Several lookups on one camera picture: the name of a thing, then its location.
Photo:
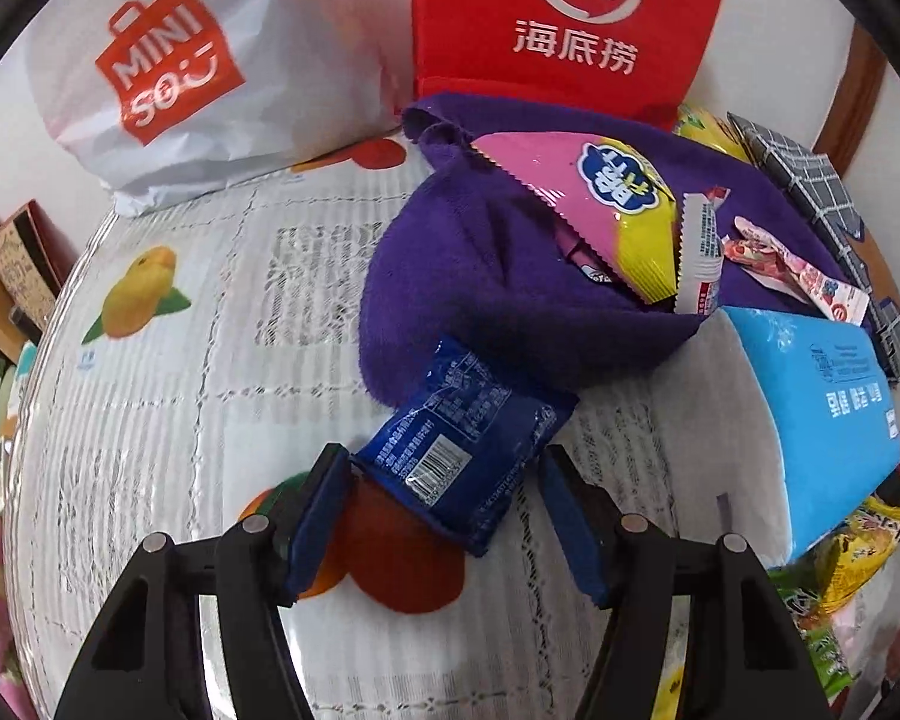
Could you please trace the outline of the white Miniso plastic bag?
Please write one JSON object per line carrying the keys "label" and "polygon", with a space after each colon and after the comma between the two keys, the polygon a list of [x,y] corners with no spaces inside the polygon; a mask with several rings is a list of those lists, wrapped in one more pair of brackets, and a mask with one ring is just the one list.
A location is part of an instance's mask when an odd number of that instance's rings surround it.
{"label": "white Miniso plastic bag", "polygon": [[46,132],[142,216],[390,130],[368,0],[50,0],[25,66]]}

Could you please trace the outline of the blue snack packet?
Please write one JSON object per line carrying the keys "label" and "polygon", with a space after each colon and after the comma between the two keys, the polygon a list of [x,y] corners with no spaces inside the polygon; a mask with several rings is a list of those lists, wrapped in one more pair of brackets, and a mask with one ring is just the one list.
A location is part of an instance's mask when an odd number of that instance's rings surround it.
{"label": "blue snack packet", "polygon": [[500,377],[442,338],[413,395],[354,461],[429,527],[481,557],[526,470],[577,403],[559,388]]}

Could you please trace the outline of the pink yellow snack bag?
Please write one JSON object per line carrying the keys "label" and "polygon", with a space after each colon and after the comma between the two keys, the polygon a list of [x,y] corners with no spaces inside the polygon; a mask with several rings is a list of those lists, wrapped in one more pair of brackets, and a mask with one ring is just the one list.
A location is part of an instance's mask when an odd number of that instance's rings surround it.
{"label": "pink yellow snack bag", "polygon": [[676,296],[676,200],[644,154],[577,132],[489,133],[473,148],[546,202],[642,301]]}

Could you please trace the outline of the grey checked folded blanket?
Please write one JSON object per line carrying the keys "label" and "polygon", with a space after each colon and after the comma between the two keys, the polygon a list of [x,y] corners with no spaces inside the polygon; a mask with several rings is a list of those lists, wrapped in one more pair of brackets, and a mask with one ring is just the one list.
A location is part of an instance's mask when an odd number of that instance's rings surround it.
{"label": "grey checked folded blanket", "polygon": [[870,298],[866,327],[891,383],[900,381],[900,292],[873,234],[825,154],[813,153],[772,128],[728,114],[760,167],[787,195],[841,267]]}

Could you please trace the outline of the blue tissue pack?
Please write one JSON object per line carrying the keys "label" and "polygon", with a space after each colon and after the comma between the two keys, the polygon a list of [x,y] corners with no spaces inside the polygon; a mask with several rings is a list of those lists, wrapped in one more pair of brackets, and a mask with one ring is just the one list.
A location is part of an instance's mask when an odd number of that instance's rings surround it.
{"label": "blue tissue pack", "polygon": [[893,395],[852,323],[724,307],[650,378],[676,528],[802,557],[900,461]]}

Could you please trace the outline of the yellow chips bag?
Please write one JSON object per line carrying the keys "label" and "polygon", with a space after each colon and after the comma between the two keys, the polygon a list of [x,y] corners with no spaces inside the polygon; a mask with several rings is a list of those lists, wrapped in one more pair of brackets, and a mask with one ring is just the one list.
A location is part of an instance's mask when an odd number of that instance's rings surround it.
{"label": "yellow chips bag", "polygon": [[678,119],[673,127],[674,135],[720,151],[735,160],[751,163],[740,133],[718,115],[694,104],[683,103],[678,109]]}

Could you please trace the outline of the white clear snack packet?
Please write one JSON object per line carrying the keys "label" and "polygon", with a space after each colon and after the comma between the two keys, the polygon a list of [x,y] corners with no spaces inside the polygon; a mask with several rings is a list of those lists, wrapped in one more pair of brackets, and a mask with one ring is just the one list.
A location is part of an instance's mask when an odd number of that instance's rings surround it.
{"label": "white clear snack packet", "polygon": [[730,196],[726,187],[686,193],[679,215],[678,316],[707,317],[718,304],[724,270],[724,244],[717,227],[717,210]]}

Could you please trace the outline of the brown wooden door frame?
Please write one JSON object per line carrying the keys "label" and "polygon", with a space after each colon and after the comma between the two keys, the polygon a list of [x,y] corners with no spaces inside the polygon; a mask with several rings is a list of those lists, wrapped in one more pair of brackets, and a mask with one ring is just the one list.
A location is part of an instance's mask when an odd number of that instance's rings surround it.
{"label": "brown wooden door frame", "polygon": [[883,86],[888,60],[870,32],[855,23],[844,75],[827,111],[814,153],[825,154],[843,176],[859,151]]}

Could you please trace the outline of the green snack packet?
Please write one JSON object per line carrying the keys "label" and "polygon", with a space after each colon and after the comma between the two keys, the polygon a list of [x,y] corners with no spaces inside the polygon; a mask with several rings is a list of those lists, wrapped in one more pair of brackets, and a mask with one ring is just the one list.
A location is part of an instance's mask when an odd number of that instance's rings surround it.
{"label": "green snack packet", "polygon": [[777,567],[770,569],[769,578],[797,626],[827,702],[834,704],[852,686],[854,678],[832,632],[829,616],[823,611],[813,571],[798,566]]}

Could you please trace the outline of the brown patterned book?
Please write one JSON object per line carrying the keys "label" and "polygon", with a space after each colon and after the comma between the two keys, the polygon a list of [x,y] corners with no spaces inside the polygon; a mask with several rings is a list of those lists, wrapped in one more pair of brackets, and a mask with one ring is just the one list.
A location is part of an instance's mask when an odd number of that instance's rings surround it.
{"label": "brown patterned book", "polygon": [[17,309],[43,332],[76,254],[37,200],[0,224],[0,280]]}

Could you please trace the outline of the Lotso bear candy packet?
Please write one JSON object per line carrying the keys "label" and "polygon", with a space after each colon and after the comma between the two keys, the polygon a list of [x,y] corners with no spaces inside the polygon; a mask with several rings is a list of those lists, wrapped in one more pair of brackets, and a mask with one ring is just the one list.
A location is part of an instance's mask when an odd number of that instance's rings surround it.
{"label": "Lotso bear candy packet", "polygon": [[736,216],[733,224],[738,238],[722,241],[730,262],[740,265],[764,288],[813,305],[827,320],[862,325],[870,307],[863,289],[826,275],[743,216]]}

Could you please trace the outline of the red Haidilao paper bag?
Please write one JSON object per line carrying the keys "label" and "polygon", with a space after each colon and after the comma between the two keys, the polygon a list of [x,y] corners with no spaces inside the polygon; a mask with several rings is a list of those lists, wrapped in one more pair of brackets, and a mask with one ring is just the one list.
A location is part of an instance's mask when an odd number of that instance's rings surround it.
{"label": "red Haidilao paper bag", "polygon": [[414,93],[484,94],[668,128],[722,0],[411,0]]}

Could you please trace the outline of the yellow triangular snack packet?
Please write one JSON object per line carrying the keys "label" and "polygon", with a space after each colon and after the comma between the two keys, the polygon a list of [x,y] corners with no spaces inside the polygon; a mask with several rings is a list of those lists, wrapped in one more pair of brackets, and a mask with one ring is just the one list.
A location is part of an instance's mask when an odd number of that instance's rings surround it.
{"label": "yellow triangular snack packet", "polygon": [[814,551],[820,612],[842,610],[900,545],[900,507],[868,496]]}

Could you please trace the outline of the purple towel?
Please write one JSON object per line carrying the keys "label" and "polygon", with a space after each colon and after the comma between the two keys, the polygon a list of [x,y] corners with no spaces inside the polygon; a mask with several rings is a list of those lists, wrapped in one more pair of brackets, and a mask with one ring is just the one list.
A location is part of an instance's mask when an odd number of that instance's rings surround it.
{"label": "purple towel", "polygon": [[701,325],[594,283],[566,262],[553,210],[471,146],[486,133],[567,130],[621,140],[676,195],[728,188],[717,211],[720,234],[746,218],[828,277],[841,276],[816,232],[757,167],[660,128],[457,93],[408,107],[403,128],[434,171],[383,233],[365,277],[359,367],[368,393],[385,405],[413,395],[445,337],[501,376],[580,392],[655,369]]}

